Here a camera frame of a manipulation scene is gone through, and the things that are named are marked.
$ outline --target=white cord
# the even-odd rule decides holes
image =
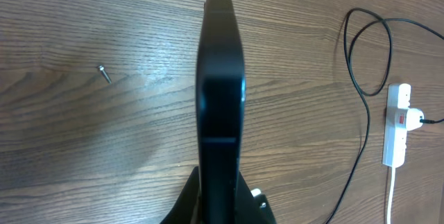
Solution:
[[[387,204],[387,224],[391,224],[391,202],[393,200],[394,191],[395,191],[395,168],[391,167],[390,193],[388,194],[388,204]]]

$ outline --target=black elongated object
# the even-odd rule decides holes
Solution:
[[[265,195],[253,197],[239,172],[245,94],[232,1],[207,0],[196,69],[199,167],[162,223],[275,223]]]

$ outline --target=brown wooden surface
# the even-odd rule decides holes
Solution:
[[[359,6],[444,33],[444,0],[233,1],[248,84],[241,172],[278,223],[324,223],[366,125],[343,57],[344,15]],[[203,2],[0,0],[0,223],[163,219],[197,165]],[[354,16],[351,33],[369,20]],[[442,118],[442,40],[391,26],[389,83],[412,84],[412,106]],[[359,41],[354,69],[364,88],[379,84],[387,46],[381,26]],[[368,147],[332,223],[384,222],[386,89],[368,102]],[[443,126],[409,133],[393,223],[443,223],[443,134]]]

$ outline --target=plug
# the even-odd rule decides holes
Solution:
[[[397,168],[405,161],[407,132],[422,126],[422,110],[409,108],[411,86],[392,84],[388,86],[386,127],[382,164]]]

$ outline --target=power strip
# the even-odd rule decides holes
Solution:
[[[411,86],[392,84],[388,86],[386,130],[382,163],[397,168],[404,164],[407,148],[407,131],[422,126],[424,113],[410,106]]]

